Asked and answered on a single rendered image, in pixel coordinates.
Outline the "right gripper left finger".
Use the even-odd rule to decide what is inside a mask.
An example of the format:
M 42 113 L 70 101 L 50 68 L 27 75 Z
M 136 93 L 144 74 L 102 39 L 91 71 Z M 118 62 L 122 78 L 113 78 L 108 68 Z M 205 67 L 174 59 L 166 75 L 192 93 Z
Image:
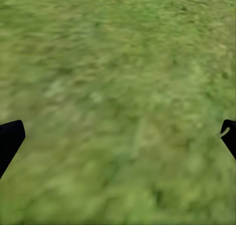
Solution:
M 26 137 L 23 122 L 0 125 L 0 179 Z

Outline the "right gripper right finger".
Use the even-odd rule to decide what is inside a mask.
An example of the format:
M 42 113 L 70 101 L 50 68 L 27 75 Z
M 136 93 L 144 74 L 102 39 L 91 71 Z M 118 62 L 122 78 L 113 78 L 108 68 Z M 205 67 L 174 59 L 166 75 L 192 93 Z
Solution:
M 236 122 L 224 120 L 221 130 L 215 135 L 215 139 L 222 138 L 225 145 L 236 159 Z

